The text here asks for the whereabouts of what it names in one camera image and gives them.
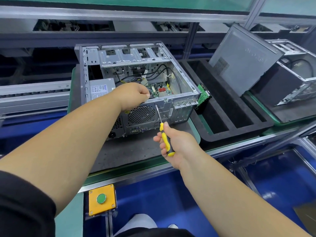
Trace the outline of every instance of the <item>shoe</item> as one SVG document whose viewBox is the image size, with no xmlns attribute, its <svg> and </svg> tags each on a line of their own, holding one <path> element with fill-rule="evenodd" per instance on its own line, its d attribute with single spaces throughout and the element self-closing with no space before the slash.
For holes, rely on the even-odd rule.
<svg viewBox="0 0 316 237">
<path fill-rule="evenodd" d="M 172 228 L 172 229 L 179 229 L 178 226 L 176 226 L 175 224 L 171 224 L 168 226 L 168 228 Z"/>
</svg>

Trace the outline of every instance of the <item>green push button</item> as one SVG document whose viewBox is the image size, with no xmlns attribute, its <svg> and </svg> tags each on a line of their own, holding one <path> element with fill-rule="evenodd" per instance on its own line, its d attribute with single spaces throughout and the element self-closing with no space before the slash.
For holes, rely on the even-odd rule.
<svg viewBox="0 0 316 237">
<path fill-rule="evenodd" d="M 105 200 L 106 200 L 106 195 L 105 195 L 105 194 L 100 194 L 100 195 L 98 195 L 98 197 L 97 197 L 97 202 L 98 202 L 99 204 L 103 204 L 103 203 L 105 202 Z"/>
</svg>

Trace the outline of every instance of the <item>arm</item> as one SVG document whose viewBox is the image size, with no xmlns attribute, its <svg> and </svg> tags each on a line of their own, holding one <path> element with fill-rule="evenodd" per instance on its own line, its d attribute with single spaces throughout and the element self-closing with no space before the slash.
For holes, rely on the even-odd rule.
<svg viewBox="0 0 316 237">
<path fill-rule="evenodd" d="M 250 190 L 215 159 L 192 135 L 164 124 L 176 152 L 166 155 L 161 133 L 161 154 L 180 170 L 186 187 L 220 236 L 310 236 L 281 212 Z"/>
<path fill-rule="evenodd" d="M 58 120 L 0 159 L 0 170 L 27 180 L 56 204 L 58 215 L 87 178 L 122 110 L 149 98 L 143 85 L 128 83 Z"/>
</svg>

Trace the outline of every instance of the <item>black sleeve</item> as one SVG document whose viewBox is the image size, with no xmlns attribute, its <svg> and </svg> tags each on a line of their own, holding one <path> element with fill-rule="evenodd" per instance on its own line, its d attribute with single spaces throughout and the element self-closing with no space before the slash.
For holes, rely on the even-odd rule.
<svg viewBox="0 0 316 237">
<path fill-rule="evenodd" d="M 0 236 L 55 236 L 56 206 L 31 183 L 0 171 Z"/>
</svg>

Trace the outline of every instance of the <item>sticker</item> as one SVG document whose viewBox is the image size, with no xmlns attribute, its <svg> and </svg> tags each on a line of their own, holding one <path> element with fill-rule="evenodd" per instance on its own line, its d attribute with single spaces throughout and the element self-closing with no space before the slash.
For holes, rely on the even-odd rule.
<svg viewBox="0 0 316 237">
<path fill-rule="evenodd" d="M 106 85 L 90 86 L 91 100 L 108 93 Z"/>
<path fill-rule="evenodd" d="M 169 111 L 169 117 L 172 116 L 173 108 L 170 109 Z"/>
</svg>

